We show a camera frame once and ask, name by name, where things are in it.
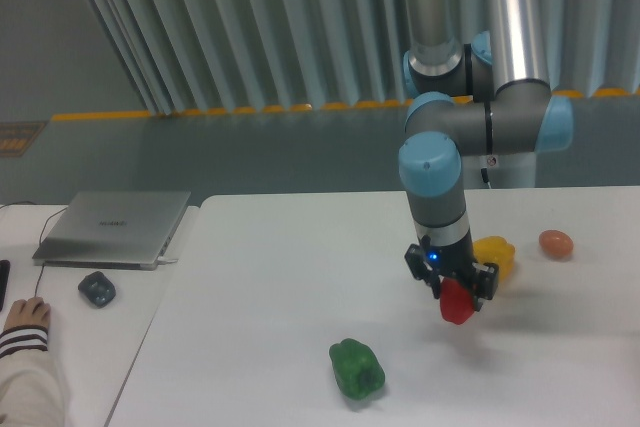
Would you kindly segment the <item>person's hand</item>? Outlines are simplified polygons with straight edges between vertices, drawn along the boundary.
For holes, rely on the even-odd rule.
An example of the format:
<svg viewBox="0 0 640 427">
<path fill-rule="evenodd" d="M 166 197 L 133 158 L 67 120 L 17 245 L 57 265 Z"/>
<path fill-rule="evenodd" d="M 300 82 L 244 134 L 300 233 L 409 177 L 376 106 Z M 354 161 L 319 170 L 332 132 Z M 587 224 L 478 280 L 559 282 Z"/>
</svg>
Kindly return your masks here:
<svg viewBox="0 0 640 427">
<path fill-rule="evenodd" d="M 9 309 L 4 331 L 23 327 L 38 327 L 49 330 L 51 323 L 51 307 L 41 297 L 20 299 Z"/>
</svg>

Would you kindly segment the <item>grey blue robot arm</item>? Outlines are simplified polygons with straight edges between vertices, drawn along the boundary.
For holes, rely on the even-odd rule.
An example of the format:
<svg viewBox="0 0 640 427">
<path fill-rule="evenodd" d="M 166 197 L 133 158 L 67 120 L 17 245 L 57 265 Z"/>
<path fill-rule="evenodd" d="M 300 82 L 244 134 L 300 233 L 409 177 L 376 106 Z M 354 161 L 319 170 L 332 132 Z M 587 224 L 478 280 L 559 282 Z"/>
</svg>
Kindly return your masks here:
<svg viewBox="0 0 640 427">
<path fill-rule="evenodd" d="M 494 297 L 502 270 L 474 254 L 464 159 L 563 150 L 573 108 L 551 91 L 539 0 L 488 0 L 486 50 L 457 35 L 453 0 L 405 1 L 413 99 L 398 162 L 417 234 L 405 260 L 443 318 L 461 324 Z"/>
</svg>

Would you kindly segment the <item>striped cream sleeve forearm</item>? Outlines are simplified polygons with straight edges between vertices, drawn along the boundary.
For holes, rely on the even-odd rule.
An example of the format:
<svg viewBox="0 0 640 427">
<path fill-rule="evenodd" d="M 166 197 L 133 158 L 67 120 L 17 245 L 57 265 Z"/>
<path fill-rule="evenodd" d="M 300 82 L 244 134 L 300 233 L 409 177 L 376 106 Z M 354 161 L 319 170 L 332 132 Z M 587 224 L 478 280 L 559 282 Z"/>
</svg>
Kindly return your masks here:
<svg viewBox="0 0 640 427">
<path fill-rule="evenodd" d="M 48 330 L 24 325 L 1 334 L 1 425 L 63 426 L 65 404 Z"/>
</svg>

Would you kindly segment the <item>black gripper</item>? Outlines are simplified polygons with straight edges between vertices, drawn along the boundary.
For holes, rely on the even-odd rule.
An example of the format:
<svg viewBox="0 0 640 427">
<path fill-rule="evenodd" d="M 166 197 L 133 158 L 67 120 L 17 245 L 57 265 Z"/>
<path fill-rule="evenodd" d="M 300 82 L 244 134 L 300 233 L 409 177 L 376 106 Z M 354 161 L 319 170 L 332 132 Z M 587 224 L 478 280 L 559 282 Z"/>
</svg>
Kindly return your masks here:
<svg viewBox="0 0 640 427">
<path fill-rule="evenodd" d="M 409 245 L 404 260 L 413 278 L 430 287 L 435 299 L 441 297 L 440 275 L 463 279 L 475 311 L 480 311 L 485 301 L 494 298 L 499 285 L 497 264 L 475 262 L 470 234 L 444 246 L 433 244 L 431 238 L 424 235 L 420 239 L 420 246 Z"/>
</svg>

